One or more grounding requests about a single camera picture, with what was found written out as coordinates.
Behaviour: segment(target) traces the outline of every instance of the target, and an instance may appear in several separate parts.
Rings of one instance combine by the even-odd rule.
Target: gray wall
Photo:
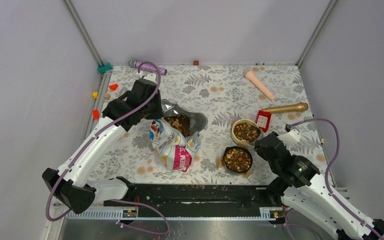
[[[103,59],[294,64],[329,0],[73,0]]]
[[[96,64],[60,0],[0,0],[0,240],[37,240],[41,175],[79,146]]]
[[[339,128],[338,184],[384,219],[384,1],[339,1],[301,73],[315,116]],[[319,126],[331,158],[334,132]]]

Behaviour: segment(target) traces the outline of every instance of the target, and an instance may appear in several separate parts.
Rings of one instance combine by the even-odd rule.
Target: black bowl
[[[251,164],[249,165],[249,168],[247,170],[245,170],[245,171],[233,171],[232,169],[228,168],[228,166],[225,163],[225,157],[226,157],[226,154],[228,153],[228,151],[231,149],[242,149],[249,155],[249,157],[251,159]],[[240,146],[228,146],[228,147],[226,147],[226,150],[224,150],[224,153],[223,153],[223,158],[221,160],[223,161],[224,167],[227,169],[227,171],[229,173],[235,174],[235,175],[246,174],[251,169],[251,167],[253,166],[253,156],[251,155],[250,151],[248,151],[246,148],[243,148]]]

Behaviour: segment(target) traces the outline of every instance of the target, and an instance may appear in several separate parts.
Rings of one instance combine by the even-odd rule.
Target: red packet
[[[271,118],[272,118],[272,114],[270,112],[259,110],[255,123],[264,133],[266,133],[267,130],[269,130]]]

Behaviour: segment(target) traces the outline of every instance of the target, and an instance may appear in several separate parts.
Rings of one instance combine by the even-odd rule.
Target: pink label
[[[174,165],[173,170],[181,169],[182,172],[186,172],[191,165],[192,156],[183,146],[176,146],[174,151]]]

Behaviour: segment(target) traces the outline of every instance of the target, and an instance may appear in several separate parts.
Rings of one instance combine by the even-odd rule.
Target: metal floor
[[[169,235],[154,235],[127,227],[120,228],[113,220],[65,219],[59,240],[291,240],[285,227],[272,227],[266,221],[169,221]],[[290,223],[314,228],[324,240],[332,240],[324,230],[298,212],[290,216]],[[137,220],[132,226],[153,231],[165,231],[164,221]],[[297,240],[319,240],[307,229],[291,226]]]

